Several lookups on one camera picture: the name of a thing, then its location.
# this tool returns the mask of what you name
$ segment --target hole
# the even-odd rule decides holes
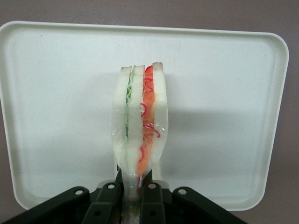
[[[81,195],[83,193],[83,190],[77,190],[76,192],[75,192],[75,195]]]
[[[154,211],[154,210],[150,211],[149,215],[150,216],[155,216],[156,215],[156,211]]]
[[[99,210],[94,211],[94,216],[99,216],[101,214],[101,212]]]
[[[109,188],[109,189],[113,189],[114,187],[115,187],[114,184],[109,184],[109,185],[108,185],[108,188]]]
[[[179,193],[180,195],[186,195],[186,194],[187,194],[187,191],[184,190],[184,189],[180,189],[180,190],[178,190],[178,193]]]
[[[149,187],[150,189],[155,189],[157,186],[156,186],[154,183],[150,183],[150,184],[148,185],[148,187]]]

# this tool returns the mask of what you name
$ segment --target white bread slice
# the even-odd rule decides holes
[[[128,147],[127,168],[128,174],[137,177],[137,163],[140,159],[142,138],[142,118],[140,103],[142,102],[143,74],[145,66],[136,66],[132,82],[131,101],[128,105]]]
[[[155,102],[153,104],[155,113],[155,130],[159,132],[160,137],[153,139],[153,148],[149,170],[153,169],[161,157],[166,144],[168,134],[168,109],[166,84],[162,63],[153,63],[153,80],[155,91]]]
[[[114,157],[118,165],[121,164],[127,147],[127,137],[125,135],[127,114],[126,95],[131,69],[131,66],[121,68],[113,100],[112,144]]]

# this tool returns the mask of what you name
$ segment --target sandwich half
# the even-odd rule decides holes
[[[146,69],[145,66],[123,67],[114,95],[112,142],[117,165],[122,170],[125,194],[130,199],[138,197],[142,178],[159,161],[167,133],[162,63],[153,63]]]

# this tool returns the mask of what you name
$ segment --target plastic tray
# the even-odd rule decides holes
[[[263,197],[288,63],[271,33],[10,22],[0,28],[1,105],[14,194],[31,208],[114,178],[121,66],[163,62],[162,177],[227,210]]]

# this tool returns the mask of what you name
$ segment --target background wall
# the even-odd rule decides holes
[[[249,224],[299,223],[299,1],[296,0],[0,0],[0,26],[9,21],[136,25],[272,32],[288,45],[290,61],[266,192],[247,211]],[[0,110],[0,222],[24,209],[11,182]]]

